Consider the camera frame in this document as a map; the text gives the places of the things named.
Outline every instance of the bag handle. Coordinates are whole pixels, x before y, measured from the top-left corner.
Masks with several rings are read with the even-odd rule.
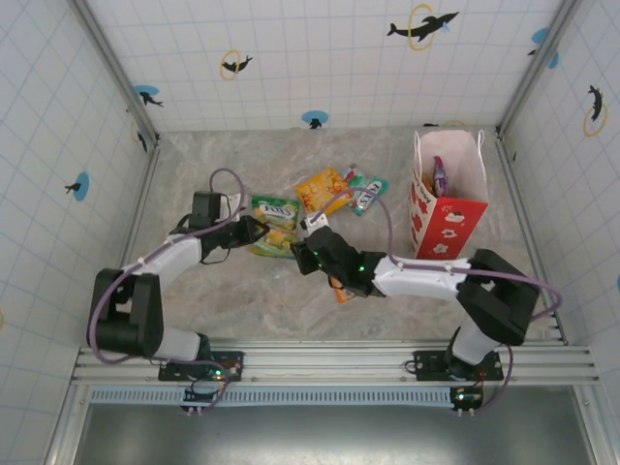
[[[482,160],[482,144],[484,143],[484,130],[478,131],[478,158],[480,158],[480,165],[482,166],[482,175],[484,176],[484,183],[486,183],[486,168],[484,167],[484,161]]]
[[[417,158],[415,160],[415,163],[418,164],[418,175],[419,175],[419,180],[421,182],[422,181],[422,157],[420,156],[420,152],[419,152],[420,140],[419,140],[418,131],[416,131],[416,133],[414,134],[414,146],[416,149],[415,157]]]

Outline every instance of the yellow ring sticker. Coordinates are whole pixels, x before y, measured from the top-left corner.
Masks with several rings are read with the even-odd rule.
[[[449,119],[443,126],[465,126],[465,123],[460,119]]]
[[[588,132],[588,119],[590,118],[592,113],[594,113],[594,108],[588,109],[588,112],[585,113],[585,118],[583,118],[583,134],[585,135],[586,138],[593,138],[600,131],[602,131],[603,128],[605,127],[605,124],[607,124],[607,117],[609,116],[609,112],[607,111],[607,105],[601,103],[601,107],[604,109],[603,123],[601,123],[601,127],[597,129],[594,133]]]
[[[233,53],[236,55],[236,66],[234,67],[234,74],[231,77],[226,77],[224,76],[224,63],[226,62],[226,59]],[[237,50],[236,48],[227,51],[226,55],[224,55],[224,58],[222,58],[222,63],[220,64],[220,76],[223,80],[233,80],[234,78],[236,78],[236,75],[239,72],[239,66],[241,66],[241,52],[239,52],[239,50]]]
[[[425,46],[415,46],[414,43],[411,41],[411,21],[414,19],[414,15],[416,14],[416,12],[418,10],[421,10],[422,8],[428,10],[429,13],[433,13],[432,8],[430,8],[425,3],[420,3],[419,5],[417,5],[415,8],[411,10],[411,14],[409,15],[409,23],[407,24],[407,37],[409,38],[409,47],[411,50],[415,50],[415,51],[426,50],[427,48],[433,45],[433,40],[435,40],[435,33],[433,32],[430,35],[430,41]]]
[[[138,140],[136,136],[134,136],[134,134],[138,133],[138,131],[136,131],[135,128],[136,128],[136,121],[132,121],[132,127],[129,131],[131,132],[132,140],[134,141],[134,143],[138,143],[140,141]]]

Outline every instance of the cardboard bag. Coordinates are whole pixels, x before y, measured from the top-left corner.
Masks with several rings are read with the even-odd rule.
[[[456,259],[488,207],[483,142],[483,131],[478,132],[478,143],[462,130],[434,131],[422,137],[416,132],[409,211],[418,259]],[[437,199],[422,182],[424,172],[433,178],[435,156],[444,162],[449,197]]]

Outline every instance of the vent grille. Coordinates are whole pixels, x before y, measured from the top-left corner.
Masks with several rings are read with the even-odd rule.
[[[210,392],[197,388],[197,392]],[[94,404],[186,405],[185,387],[95,387]],[[222,407],[269,405],[420,405],[447,407],[447,387],[235,387],[226,391]]]

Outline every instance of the orange snack package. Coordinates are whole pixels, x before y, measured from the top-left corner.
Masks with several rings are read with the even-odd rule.
[[[306,209],[306,215],[319,211],[333,196],[348,188],[347,182],[342,178],[340,173],[332,167],[294,186],[295,191]],[[341,206],[346,205],[352,199],[353,194],[342,196],[329,206],[325,214],[328,215]]]

